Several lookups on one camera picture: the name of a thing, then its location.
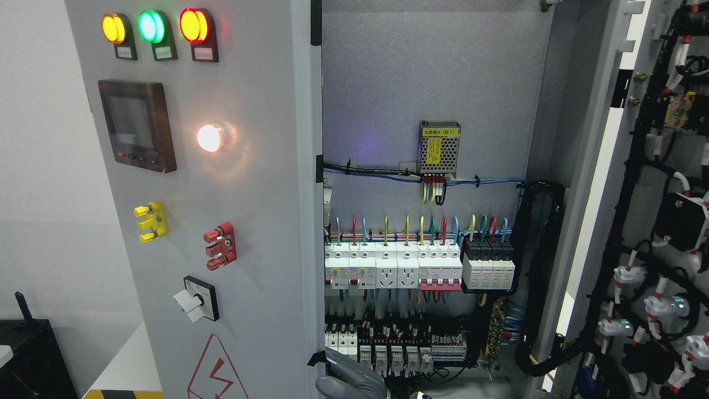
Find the black antenna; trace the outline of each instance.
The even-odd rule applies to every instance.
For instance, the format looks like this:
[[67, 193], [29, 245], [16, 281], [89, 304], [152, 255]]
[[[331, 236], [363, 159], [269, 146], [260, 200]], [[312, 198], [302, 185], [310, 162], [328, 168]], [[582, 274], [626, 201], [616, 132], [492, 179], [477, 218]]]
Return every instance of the black antenna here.
[[17, 291], [15, 292], [15, 298], [17, 299], [17, 305], [20, 306], [20, 311], [22, 311], [22, 317], [25, 318], [25, 321], [28, 323], [34, 323], [35, 319], [32, 317], [29, 306], [27, 306], [25, 295], [22, 295], [21, 292]]

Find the digital display meter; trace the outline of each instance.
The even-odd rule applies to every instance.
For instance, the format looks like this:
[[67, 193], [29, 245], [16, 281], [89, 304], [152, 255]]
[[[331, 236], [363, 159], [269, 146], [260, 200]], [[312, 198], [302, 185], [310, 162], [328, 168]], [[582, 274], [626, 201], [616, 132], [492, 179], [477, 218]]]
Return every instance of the digital display meter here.
[[99, 80], [99, 93], [116, 162], [177, 169], [162, 83]]

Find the open cabinet door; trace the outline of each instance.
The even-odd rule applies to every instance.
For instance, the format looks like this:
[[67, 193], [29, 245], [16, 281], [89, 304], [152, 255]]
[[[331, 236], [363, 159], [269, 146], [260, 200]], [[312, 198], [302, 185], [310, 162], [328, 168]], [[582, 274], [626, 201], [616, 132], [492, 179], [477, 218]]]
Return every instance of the open cabinet door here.
[[66, 6], [165, 397], [316, 397], [322, 369], [305, 366], [323, 343], [310, 4]]

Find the white indicator light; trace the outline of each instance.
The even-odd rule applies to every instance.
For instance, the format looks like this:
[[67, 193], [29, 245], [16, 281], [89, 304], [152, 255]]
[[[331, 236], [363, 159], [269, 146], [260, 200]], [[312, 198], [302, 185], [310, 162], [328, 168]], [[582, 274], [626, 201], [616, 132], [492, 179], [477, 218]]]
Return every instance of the white indicator light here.
[[197, 132], [197, 143], [203, 150], [215, 153], [224, 146], [224, 130], [219, 125], [204, 125]]

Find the gloved hand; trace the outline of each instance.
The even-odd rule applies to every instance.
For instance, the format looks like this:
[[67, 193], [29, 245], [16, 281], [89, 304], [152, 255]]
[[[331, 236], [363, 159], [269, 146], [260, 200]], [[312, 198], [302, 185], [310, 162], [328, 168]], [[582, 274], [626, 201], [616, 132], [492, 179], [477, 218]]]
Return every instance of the gloved hand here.
[[387, 399], [384, 379], [340, 352], [325, 348], [331, 376], [315, 381], [318, 392], [328, 399]]

